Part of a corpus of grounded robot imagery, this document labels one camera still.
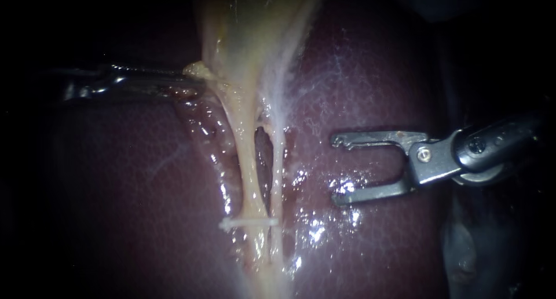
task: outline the metal instrument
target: metal instrument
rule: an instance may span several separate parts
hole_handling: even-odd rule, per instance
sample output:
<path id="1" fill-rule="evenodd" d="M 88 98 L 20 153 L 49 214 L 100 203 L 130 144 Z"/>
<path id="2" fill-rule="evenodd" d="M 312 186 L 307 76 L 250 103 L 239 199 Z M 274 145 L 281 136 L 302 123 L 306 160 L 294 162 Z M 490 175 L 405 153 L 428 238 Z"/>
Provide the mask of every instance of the metal instrument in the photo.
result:
<path id="1" fill-rule="evenodd" d="M 520 167 L 513 161 L 533 148 L 536 130 L 542 123 L 537 112 L 512 116 L 482 128 L 458 129 L 446 139 L 429 138 L 426 133 L 385 131 L 347 132 L 332 135 L 333 147 L 369 148 L 394 145 L 407 156 L 402 177 L 392 184 L 333 194 L 339 206 L 399 196 L 419 187 L 451 178 L 460 185 L 483 186 L 496 183 Z"/>

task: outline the wet tissue surface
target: wet tissue surface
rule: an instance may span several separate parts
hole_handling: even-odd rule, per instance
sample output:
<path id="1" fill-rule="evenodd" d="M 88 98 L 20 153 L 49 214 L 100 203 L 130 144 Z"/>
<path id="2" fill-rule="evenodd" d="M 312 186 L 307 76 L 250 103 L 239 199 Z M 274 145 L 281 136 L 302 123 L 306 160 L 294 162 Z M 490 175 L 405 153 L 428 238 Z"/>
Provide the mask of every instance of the wet tissue surface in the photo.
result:
<path id="1" fill-rule="evenodd" d="M 207 58 L 214 52 L 206 50 L 210 33 L 199 43 L 191 20 L 184 17 L 172 27 L 191 31 L 180 32 L 187 39 L 176 41 L 173 30 L 154 35 L 153 25 L 133 53 L 156 54 L 155 61 L 163 54 L 183 66 L 203 60 L 213 71 L 220 65 L 229 72 L 225 63 Z M 350 207 L 332 204 L 334 192 L 395 180 L 404 162 L 392 148 L 332 148 L 331 134 L 392 129 L 437 134 L 445 133 L 447 124 L 420 21 L 390 0 L 322 0 L 308 23 L 303 48 L 277 65 L 286 67 L 287 83 L 269 98 L 279 107 L 265 111 L 251 129 L 264 208 L 259 212 L 279 221 L 279 230 L 264 232 L 260 240 L 249 237 L 248 227 L 219 228 L 224 218 L 246 215 L 247 198 L 237 129 L 229 121 L 232 113 L 241 113 L 231 112 L 217 89 L 192 103 L 83 104 L 48 113 L 37 144 L 43 150 L 38 171 L 51 195 L 41 202 L 46 210 L 55 207 L 47 213 L 54 216 L 48 223 L 58 228 L 54 238 L 61 242 L 46 243 L 58 247 L 59 258 L 45 261 L 79 285 L 62 293 L 505 298 L 511 286 L 518 287 L 513 275 L 482 269 L 503 262 L 489 251 L 485 237 L 511 242 L 515 248 L 504 256 L 516 261 L 522 262 L 525 248 L 517 243 L 524 231 L 515 230 L 514 218 L 498 217 L 513 214 L 497 207 L 493 196 L 469 197 L 441 184 Z M 283 136 L 273 132 L 280 130 Z M 278 142 L 283 179 L 277 201 L 272 184 Z M 278 273 L 261 273 L 265 255 L 250 245 L 266 240 L 279 253 L 270 256 Z M 473 283 L 478 286 L 466 286 Z M 59 287 L 49 284 L 54 291 Z"/>

